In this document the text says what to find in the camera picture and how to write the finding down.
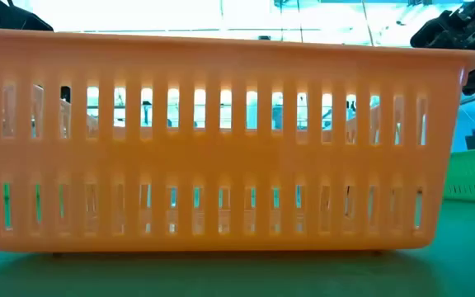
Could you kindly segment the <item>orange slotted plastic basket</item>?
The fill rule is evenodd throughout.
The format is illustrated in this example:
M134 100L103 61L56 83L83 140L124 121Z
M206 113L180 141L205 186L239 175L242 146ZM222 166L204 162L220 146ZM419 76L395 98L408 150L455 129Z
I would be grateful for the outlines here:
M0 251L435 236L474 50L0 30Z

